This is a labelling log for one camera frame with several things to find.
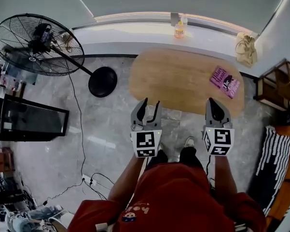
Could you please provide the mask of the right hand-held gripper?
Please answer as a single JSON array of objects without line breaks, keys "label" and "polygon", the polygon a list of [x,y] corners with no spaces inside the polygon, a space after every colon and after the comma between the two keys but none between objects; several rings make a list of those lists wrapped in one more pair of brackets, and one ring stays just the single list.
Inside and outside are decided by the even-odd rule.
[{"label": "right hand-held gripper", "polygon": [[218,100],[206,103],[206,124],[203,142],[209,155],[226,156],[234,146],[235,130],[229,110]]}]

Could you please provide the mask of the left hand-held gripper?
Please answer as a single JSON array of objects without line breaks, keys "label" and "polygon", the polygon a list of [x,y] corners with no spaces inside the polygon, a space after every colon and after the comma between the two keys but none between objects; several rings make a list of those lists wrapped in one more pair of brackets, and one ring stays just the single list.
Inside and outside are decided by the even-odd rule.
[{"label": "left hand-held gripper", "polygon": [[130,137],[137,158],[156,157],[162,136],[162,105],[160,101],[157,102],[152,119],[147,120],[147,128],[143,125],[147,103],[148,98],[144,98],[131,113]]}]

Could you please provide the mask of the person's left forearm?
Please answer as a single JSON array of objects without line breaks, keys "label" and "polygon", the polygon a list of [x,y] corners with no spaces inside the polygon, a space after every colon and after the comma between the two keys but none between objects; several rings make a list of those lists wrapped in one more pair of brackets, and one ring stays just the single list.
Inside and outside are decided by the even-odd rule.
[{"label": "person's left forearm", "polygon": [[143,163],[144,158],[137,158],[133,155],[130,162],[111,188],[107,198],[108,201],[119,203],[123,207],[128,205],[138,183]]}]

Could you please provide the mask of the person's right forearm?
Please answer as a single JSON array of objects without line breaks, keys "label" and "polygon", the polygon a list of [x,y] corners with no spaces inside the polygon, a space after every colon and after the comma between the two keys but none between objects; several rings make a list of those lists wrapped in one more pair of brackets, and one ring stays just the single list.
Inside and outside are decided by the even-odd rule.
[{"label": "person's right forearm", "polygon": [[226,156],[215,156],[215,190],[220,198],[237,193],[237,187]]}]

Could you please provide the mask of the wooden coffee table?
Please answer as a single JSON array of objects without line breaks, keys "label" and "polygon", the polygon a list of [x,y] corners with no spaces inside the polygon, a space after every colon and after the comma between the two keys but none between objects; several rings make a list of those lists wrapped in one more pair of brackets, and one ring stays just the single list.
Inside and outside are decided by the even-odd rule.
[{"label": "wooden coffee table", "polygon": [[[217,67],[225,69],[240,84],[233,99],[210,82]],[[129,90],[134,98],[148,98],[150,105],[204,115],[207,99],[220,101],[238,117],[244,110],[243,78],[230,62],[201,54],[154,48],[138,55],[131,67]]]}]

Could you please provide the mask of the purple book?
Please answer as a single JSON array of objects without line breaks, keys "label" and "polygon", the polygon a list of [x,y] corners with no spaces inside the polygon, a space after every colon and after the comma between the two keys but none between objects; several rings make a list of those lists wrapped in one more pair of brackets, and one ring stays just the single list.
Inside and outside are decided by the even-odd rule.
[{"label": "purple book", "polygon": [[209,80],[218,89],[223,91],[230,99],[235,97],[240,86],[240,82],[220,66],[216,67]]}]

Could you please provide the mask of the person's black trousers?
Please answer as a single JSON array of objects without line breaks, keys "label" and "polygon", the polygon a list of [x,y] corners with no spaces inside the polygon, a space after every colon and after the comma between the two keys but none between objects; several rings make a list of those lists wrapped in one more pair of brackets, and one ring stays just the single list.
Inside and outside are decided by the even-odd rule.
[{"label": "person's black trousers", "polygon": [[[180,159],[179,162],[174,163],[181,163],[189,167],[199,167],[203,169],[203,166],[199,159],[196,157],[196,149],[194,147],[184,147],[180,152]],[[149,170],[159,164],[168,163],[168,156],[163,150],[159,150],[156,157],[153,157],[148,165],[145,168],[146,170]]]}]

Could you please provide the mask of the wooden shelf rack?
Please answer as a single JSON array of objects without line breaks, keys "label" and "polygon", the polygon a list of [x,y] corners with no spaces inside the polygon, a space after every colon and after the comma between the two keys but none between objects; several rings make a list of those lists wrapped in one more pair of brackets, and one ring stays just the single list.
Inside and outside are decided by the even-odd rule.
[{"label": "wooden shelf rack", "polygon": [[283,60],[255,81],[255,100],[280,111],[290,109],[290,61]]}]

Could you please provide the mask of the black white striped blanket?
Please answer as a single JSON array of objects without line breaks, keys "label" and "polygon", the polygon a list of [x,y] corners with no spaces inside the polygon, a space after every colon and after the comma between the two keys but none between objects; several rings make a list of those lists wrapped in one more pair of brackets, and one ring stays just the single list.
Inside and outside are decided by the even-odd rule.
[{"label": "black white striped blanket", "polygon": [[248,188],[248,195],[259,204],[265,215],[276,199],[289,161],[290,136],[278,134],[272,126],[265,127],[263,145]]}]

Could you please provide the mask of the beige canvas bag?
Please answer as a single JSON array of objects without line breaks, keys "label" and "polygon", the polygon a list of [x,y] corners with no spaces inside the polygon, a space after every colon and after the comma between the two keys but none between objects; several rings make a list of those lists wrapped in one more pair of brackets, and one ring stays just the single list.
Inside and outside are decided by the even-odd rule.
[{"label": "beige canvas bag", "polygon": [[258,61],[254,37],[243,32],[238,33],[236,36],[235,53],[237,62],[251,68]]}]

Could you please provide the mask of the white power strip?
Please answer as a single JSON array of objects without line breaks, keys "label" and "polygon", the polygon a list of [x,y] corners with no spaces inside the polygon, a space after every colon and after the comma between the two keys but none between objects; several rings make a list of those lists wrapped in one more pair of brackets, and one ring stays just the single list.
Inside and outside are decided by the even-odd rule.
[{"label": "white power strip", "polygon": [[90,185],[90,186],[96,186],[96,185],[97,185],[97,181],[96,181],[96,180],[94,180],[93,178],[91,178],[90,176],[87,176],[87,175],[85,175],[85,174],[82,175],[82,180],[83,180],[86,184],[88,184],[88,185]]}]

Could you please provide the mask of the person's red shirt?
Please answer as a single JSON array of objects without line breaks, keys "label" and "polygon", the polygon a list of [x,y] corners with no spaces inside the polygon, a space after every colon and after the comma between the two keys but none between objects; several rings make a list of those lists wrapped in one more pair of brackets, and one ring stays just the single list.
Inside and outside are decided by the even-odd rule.
[{"label": "person's red shirt", "polygon": [[127,208],[115,201],[85,200],[68,232],[235,232],[243,224],[265,232],[262,209],[247,194],[234,194],[219,204],[199,167],[159,164],[143,173]]}]

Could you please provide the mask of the orange sofa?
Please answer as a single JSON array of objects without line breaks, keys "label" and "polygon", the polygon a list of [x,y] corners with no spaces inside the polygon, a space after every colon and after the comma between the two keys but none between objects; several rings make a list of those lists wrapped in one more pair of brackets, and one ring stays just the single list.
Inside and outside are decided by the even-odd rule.
[{"label": "orange sofa", "polygon": [[[290,126],[277,126],[279,135],[290,136]],[[282,185],[277,193],[276,199],[266,217],[267,231],[274,232],[281,224],[283,218],[290,209],[290,159]]]}]

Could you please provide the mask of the orange drink bottle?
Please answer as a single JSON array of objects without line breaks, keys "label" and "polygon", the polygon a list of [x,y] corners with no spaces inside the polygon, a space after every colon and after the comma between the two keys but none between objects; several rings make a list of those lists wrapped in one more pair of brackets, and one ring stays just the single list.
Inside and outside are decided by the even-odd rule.
[{"label": "orange drink bottle", "polygon": [[178,23],[174,27],[174,37],[177,39],[184,38],[187,25],[188,25],[187,15],[182,14]]}]

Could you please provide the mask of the black glass display cabinet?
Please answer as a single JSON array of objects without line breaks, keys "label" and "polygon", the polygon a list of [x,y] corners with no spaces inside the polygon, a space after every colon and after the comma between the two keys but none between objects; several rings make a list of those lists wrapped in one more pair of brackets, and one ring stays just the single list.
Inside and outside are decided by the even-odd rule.
[{"label": "black glass display cabinet", "polygon": [[0,98],[0,141],[51,141],[66,135],[68,118],[68,110],[6,94]]}]

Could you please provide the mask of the black standing fan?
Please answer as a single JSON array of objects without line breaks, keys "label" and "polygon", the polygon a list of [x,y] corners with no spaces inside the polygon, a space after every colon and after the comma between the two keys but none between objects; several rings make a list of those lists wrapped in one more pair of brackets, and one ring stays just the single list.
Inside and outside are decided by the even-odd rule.
[{"label": "black standing fan", "polygon": [[17,14],[0,22],[0,57],[22,70],[45,76],[82,70],[90,76],[90,93],[98,98],[110,95],[118,82],[111,67],[102,66],[94,72],[85,68],[84,50],[73,32],[39,14]]}]

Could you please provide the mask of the grey reflective panel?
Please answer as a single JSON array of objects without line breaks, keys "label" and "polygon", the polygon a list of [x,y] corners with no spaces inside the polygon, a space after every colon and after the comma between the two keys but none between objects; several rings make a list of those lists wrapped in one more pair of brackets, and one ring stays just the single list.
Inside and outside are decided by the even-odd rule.
[{"label": "grey reflective panel", "polygon": [[37,77],[38,77],[36,73],[22,70],[18,67],[13,66],[12,64],[8,64],[7,69],[6,69],[6,74],[16,79],[19,79],[26,84],[31,84],[31,85],[36,84]]}]

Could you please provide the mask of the brown wooden cabinet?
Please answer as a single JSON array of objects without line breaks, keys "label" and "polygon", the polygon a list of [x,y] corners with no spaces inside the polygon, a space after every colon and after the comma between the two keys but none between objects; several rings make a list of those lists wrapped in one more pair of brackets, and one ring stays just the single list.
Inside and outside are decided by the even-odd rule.
[{"label": "brown wooden cabinet", "polygon": [[0,173],[15,170],[13,151],[9,147],[0,148]]}]

